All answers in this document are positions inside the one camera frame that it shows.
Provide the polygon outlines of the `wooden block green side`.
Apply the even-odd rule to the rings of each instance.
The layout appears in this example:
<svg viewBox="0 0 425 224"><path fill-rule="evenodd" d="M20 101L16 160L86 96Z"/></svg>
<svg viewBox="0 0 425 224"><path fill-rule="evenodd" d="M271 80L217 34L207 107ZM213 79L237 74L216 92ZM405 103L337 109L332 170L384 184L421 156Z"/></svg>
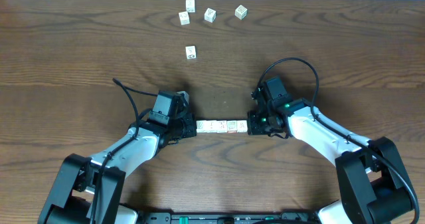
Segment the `wooden block green side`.
<svg viewBox="0 0 425 224"><path fill-rule="evenodd" d="M206 120L197 120L196 121L196 125L197 125L197 133L206 133L207 132L207 128L206 128Z"/></svg>

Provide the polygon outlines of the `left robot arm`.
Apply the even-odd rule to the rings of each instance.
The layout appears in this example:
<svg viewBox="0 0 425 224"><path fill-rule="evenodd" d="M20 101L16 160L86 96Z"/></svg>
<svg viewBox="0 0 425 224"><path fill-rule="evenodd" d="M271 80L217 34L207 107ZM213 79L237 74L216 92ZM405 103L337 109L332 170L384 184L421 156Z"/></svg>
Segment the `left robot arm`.
<svg viewBox="0 0 425 224"><path fill-rule="evenodd" d="M161 91L154 107L137 115L127 134L89 157L70 154L57 173L39 223L140 223L120 202L125 179L160 149L196 136L185 91Z"/></svg>

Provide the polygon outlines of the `wooden block blue side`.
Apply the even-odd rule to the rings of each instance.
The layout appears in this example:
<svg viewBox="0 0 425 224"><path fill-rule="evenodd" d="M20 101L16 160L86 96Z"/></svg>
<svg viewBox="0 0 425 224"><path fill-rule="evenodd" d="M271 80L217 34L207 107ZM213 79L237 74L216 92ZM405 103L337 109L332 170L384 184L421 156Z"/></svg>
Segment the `wooden block blue side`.
<svg viewBox="0 0 425 224"><path fill-rule="evenodd" d="M207 120L205 124L207 133L217 133L217 122L216 120Z"/></svg>
<svg viewBox="0 0 425 224"><path fill-rule="evenodd" d="M217 133L227 133L227 121L226 120L217 120L216 121L216 132Z"/></svg>

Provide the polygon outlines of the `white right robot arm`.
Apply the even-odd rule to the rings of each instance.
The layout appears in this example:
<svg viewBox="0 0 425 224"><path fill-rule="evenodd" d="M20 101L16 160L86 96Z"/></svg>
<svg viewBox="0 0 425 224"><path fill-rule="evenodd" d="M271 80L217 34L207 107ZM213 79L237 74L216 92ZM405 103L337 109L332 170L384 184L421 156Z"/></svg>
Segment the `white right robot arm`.
<svg viewBox="0 0 425 224"><path fill-rule="evenodd" d="M317 223L390 223L414 212L417 195L394 142L350 132L304 99L259 98L248 113L250 135L301 140L336 169L340 199L316 211Z"/></svg>

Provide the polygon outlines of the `wooden block letter A green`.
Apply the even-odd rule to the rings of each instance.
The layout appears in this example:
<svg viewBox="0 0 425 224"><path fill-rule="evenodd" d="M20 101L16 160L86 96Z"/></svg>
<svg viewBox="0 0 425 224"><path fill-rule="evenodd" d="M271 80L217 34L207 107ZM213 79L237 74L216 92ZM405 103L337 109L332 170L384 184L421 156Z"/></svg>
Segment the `wooden block letter A green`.
<svg viewBox="0 0 425 224"><path fill-rule="evenodd" d="M243 133L243 132L247 132L248 131L248 125L247 125L247 121L246 120L237 120L236 121L237 124L237 132L238 133Z"/></svg>

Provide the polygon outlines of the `wooden block snail letter Y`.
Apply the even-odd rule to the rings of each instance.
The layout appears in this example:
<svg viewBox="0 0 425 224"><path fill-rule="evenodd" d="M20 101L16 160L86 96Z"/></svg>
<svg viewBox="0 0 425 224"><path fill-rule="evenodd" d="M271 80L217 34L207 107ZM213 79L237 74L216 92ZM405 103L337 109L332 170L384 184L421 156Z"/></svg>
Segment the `wooden block snail letter Y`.
<svg viewBox="0 0 425 224"><path fill-rule="evenodd" d="M238 125L236 120L228 120L226 122L227 132L229 134L231 133L237 133L238 131Z"/></svg>

